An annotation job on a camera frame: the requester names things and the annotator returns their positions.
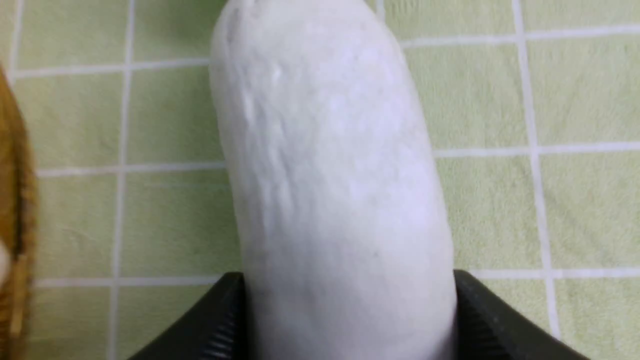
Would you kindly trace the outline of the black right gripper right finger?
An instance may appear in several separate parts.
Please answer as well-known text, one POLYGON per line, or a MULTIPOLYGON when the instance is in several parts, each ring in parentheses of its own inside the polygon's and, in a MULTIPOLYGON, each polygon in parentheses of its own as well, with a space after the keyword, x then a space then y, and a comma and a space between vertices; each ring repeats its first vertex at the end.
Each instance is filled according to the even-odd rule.
POLYGON ((468 271, 454 270, 458 360, 585 360, 468 271))

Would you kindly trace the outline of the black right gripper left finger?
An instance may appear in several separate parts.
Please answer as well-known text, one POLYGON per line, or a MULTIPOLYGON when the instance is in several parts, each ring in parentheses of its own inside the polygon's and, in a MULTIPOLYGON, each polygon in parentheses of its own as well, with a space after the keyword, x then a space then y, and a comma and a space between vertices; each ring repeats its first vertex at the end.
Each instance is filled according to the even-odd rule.
POLYGON ((182 317, 137 351, 132 360, 244 360, 245 283, 225 273, 182 317))

